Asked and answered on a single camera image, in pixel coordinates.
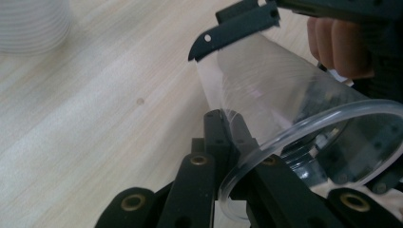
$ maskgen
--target human hand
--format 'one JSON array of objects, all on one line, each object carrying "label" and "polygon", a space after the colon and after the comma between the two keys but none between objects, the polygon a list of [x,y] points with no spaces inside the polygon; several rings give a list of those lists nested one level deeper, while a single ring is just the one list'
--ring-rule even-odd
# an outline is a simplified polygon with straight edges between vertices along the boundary
[{"label": "human hand", "polygon": [[374,76],[358,24],[310,17],[307,26],[309,49],[325,67],[334,68],[339,75],[351,79]]}]

